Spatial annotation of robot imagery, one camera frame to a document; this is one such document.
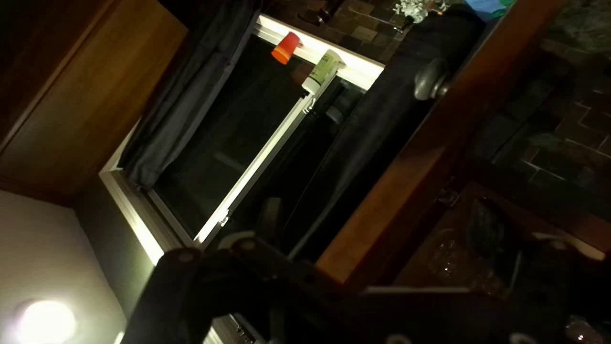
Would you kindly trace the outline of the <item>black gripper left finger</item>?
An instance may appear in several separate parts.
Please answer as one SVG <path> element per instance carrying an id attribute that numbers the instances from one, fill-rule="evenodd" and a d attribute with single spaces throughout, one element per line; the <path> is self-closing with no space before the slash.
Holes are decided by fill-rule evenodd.
<path id="1" fill-rule="evenodd" d="M 119 344 L 203 344 L 215 318 L 265 334 L 266 248 L 232 244 L 213 252 L 165 252 L 127 318 Z"/>

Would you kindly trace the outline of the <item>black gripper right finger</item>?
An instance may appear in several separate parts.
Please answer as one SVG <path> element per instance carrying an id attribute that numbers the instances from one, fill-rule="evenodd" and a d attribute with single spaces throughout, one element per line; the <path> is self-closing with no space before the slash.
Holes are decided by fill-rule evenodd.
<path id="1" fill-rule="evenodd" d="M 608 259 L 526 236 L 513 244 L 507 282 L 507 344 L 608 344 Z"/>

